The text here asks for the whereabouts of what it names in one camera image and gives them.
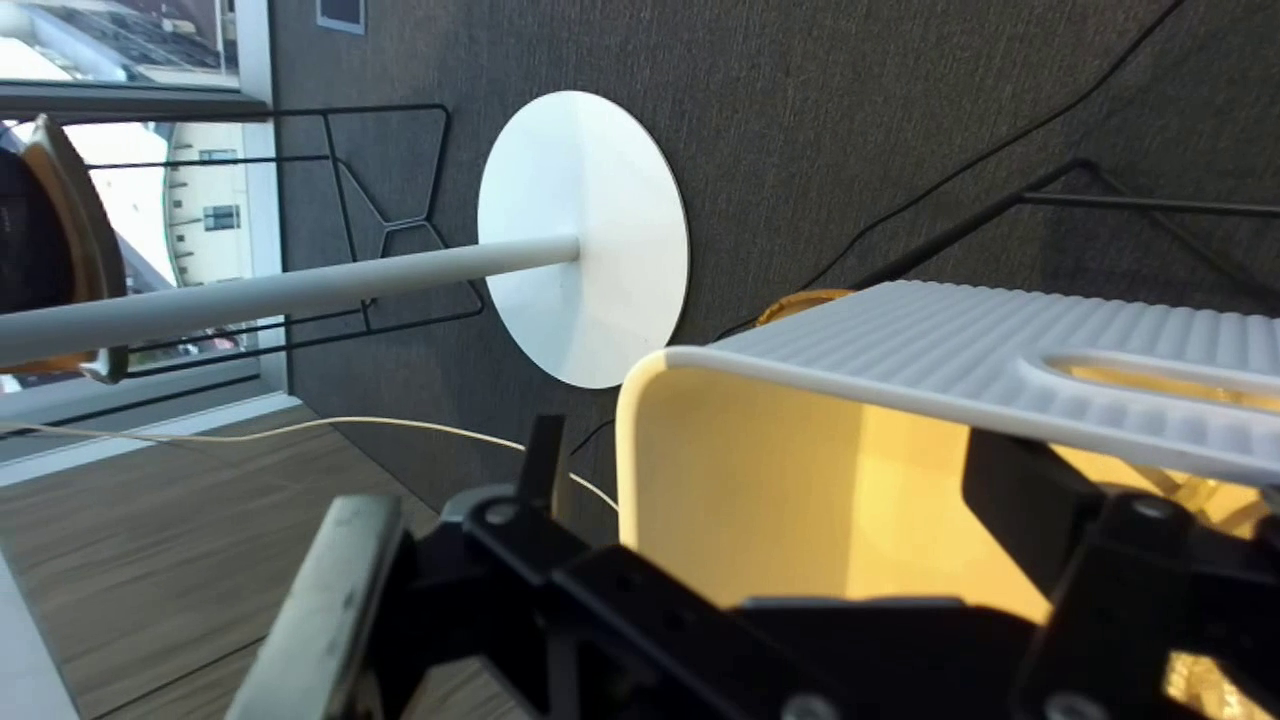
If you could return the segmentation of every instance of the wooden floor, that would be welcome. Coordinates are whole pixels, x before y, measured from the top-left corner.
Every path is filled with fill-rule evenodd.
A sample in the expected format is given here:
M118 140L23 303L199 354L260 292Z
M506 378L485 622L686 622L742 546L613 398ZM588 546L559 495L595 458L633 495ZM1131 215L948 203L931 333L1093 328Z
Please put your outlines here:
M223 428L308 420L297 407ZM0 543L81 716L220 717L329 501L394 493L436 515L329 428L155 446L0 488ZM415 717L520 716L475 662L431 675Z

